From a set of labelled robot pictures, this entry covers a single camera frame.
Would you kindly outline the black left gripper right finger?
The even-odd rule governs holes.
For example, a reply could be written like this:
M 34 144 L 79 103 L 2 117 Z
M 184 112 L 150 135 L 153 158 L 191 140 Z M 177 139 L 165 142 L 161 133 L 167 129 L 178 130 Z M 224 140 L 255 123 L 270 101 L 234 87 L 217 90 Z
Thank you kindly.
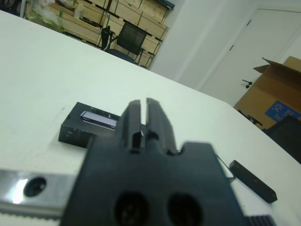
M 175 155 L 173 127 L 159 101 L 147 98 L 146 127 L 147 140 L 156 140 L 159 150 L 167 155 Z

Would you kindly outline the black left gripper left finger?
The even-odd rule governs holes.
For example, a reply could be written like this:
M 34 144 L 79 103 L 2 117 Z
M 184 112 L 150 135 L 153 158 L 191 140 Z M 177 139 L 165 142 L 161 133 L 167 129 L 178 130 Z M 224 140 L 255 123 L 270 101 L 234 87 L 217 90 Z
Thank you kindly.
M 128 153 L 141 153 L 143 135 L 140 100 L 129 102 L 123 111 L 116 125 L 115 139 L 119 150 Z

